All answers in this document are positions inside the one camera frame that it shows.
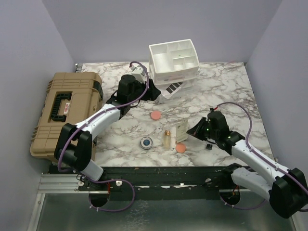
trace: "marble tabletop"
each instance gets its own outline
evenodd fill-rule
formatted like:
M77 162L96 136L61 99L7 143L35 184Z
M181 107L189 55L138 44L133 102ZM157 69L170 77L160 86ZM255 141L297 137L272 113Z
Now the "marble tabletop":
M100 75L103 81L103 102L106 102L117 90L121 76L131 72L128 64L83 64L81 71L92 71ZM217 147L213 147L211 151L205 149L206 142L191 136L184 142L187 151L183 154L176 152L174 143L168 151L162 145L163 131L166 128L174 128L185 118L192 128L201 117L209 113L210 107L226 101L237 102L249 111L253 120L249 141L273 158L243 63L200 63L195 83L199 87L195 94L166 103L140 102L138 107L132 108L121 120L113 123L98 136L95 162L102 167L228 166L232 163L246 165ZM160 120L153 121L150 118L153 110L161 112ZM230 129L243 135L247 133L249 120L240 108L224 105L220 110ZM139 145L144 136L153 140L150 150L144 150Z

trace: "small bottle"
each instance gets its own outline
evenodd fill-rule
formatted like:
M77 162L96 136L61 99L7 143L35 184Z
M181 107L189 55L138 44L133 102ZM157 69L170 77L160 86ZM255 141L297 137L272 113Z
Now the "small bottle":
M165 130L165 133L164 133L164 148L166 150L170 149L170 143L171 143L171 132L169 130Z

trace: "beige box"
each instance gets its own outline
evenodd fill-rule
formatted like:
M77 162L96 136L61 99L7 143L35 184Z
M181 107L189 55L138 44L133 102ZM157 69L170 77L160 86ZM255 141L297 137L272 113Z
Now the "beige box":
M34 128L31 155L57 162L53 153L62 126L85 120L100 110L102 103L102 80L98 74L56 73L49 82L42 115ZM93 160L95 152L96 145L93 143Z

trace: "gray wall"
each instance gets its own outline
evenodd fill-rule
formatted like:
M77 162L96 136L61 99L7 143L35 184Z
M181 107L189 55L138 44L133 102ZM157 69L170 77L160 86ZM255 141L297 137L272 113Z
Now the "gray wall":
M307 0L283 0L247 64L248 76L275 157L290 168L301 169L306 179L307 12Z
M281 0L43 0L77 63L149 60L192 39L200 61L247 62Z
M30 136L46 87L74 62L40 0L0 3L0 230L26 230L47 162L32 158Z

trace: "black case handle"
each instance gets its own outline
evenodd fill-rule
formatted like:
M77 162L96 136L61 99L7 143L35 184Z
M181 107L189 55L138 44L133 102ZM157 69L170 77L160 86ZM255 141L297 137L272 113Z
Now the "black case handle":
M65 122L66 121L66 116L65 115L58 115L60 105L61 105L61 100L71 100L72 98L72 93L60 93L57 94L52 110L51 110L51 119L55 122Z

